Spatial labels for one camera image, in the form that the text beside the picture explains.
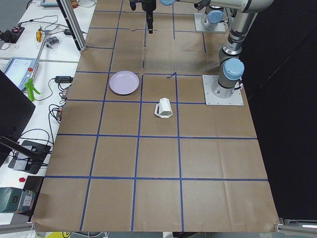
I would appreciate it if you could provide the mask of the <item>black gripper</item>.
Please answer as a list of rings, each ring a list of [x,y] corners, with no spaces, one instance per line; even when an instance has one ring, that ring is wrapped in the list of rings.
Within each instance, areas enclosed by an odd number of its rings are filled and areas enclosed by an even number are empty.
[[[141,3],[142,10],[146,12],[146,21],[148,33],[153,33],[153,11],[156,10],[157,3],[156,0],[130,0],[130,8],[132,11],[136,10],[136,4]]]

